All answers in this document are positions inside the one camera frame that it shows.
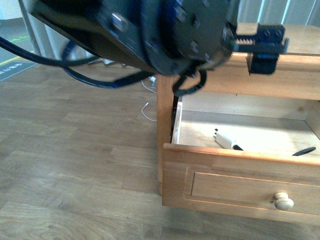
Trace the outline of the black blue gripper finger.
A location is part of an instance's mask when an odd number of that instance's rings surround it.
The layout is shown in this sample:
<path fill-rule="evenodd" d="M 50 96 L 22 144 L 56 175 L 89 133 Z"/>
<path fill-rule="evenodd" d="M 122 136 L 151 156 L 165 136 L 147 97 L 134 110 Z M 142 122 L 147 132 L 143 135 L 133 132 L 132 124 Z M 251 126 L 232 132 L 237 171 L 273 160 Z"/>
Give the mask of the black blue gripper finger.
<path fill-rule="evenodd" d="M 272 75 L 277 67 L 279 54 L 249 53 L 247 67 L 249 74 Z"/>

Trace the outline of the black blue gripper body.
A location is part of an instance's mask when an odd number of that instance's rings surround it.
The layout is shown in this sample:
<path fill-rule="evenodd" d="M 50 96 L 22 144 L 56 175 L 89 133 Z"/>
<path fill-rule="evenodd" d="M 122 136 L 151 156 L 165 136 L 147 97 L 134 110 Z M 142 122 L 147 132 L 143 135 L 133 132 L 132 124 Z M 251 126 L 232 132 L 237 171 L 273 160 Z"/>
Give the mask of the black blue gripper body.
<path fill-rule="evenodd" d="M 282 24 L 257 24 L 255 34 L 235 34 L 234 52 L 253 54 L 286 54 L 289 38 Z"/>

